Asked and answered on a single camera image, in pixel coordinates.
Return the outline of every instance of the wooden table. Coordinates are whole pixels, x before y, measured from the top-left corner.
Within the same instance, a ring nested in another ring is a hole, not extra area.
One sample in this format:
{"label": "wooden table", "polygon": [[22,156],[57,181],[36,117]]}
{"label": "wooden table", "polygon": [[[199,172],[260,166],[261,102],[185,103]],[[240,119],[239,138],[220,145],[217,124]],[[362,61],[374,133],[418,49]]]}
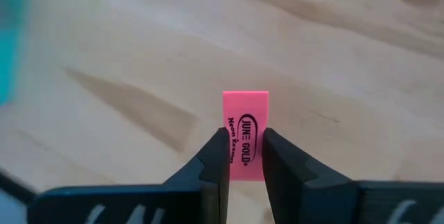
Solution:
{"label": "wooden table", "polygon": [[[444,0],[31,0],[0,167],[37,191],[162,182],[271,92],[270,127],[354,179],[444,180]],[[269,223],[264,185],[229,223]]]}

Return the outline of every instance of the wood grain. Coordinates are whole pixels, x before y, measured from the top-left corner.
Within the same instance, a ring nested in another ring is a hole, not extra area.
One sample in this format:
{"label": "wood grain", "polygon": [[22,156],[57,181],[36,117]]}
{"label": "wood grain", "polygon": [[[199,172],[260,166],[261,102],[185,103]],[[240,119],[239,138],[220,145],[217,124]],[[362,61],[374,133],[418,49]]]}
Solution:
{"label": "wood grain", "polygon": [[[354,179],[444,180],[444,0],[30,0],[0,166],[38,191],[158,183],[222,126],[222,91]],[[235,183],[230,223],[269,223]]]}

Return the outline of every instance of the plier jaw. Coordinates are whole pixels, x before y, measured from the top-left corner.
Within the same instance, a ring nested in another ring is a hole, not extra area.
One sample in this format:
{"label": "plier jaw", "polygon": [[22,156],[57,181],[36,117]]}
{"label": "plier jaw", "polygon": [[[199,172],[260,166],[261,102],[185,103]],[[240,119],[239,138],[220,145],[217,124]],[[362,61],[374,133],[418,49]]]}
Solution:
{"label": "plier jaw", "polygon": [[[225,224],[229,144],[218,129],[163,184],[50,190],[28,207],[28,223]],[[354,181],[270,128],[262,167],[276,224],[444,223],[443,183]]]}

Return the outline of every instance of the teal object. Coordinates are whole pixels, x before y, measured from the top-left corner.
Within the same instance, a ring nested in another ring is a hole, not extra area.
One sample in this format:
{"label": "teal object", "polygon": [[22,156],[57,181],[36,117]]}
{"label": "teal object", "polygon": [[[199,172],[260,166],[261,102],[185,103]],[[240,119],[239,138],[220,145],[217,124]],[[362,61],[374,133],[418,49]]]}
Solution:
{"label": "teal object", "polygon": [[0,105],[11,99],[24,1],[0,0]]}
{"label": "teal object", "polygon": [[0,31],[0,105],[10,99],[15,73],[17,29]]}

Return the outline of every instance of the eraser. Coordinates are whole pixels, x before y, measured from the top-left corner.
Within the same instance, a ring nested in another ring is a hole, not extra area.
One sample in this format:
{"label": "eraser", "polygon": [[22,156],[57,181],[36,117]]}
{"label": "eraser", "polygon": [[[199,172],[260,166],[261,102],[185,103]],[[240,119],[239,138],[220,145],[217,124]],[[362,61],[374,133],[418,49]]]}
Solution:
{"label": "eraser", "polygon": [[230,179],[263,181],[262,137],[268,92],[224,92],[223,118],[230,134]]}

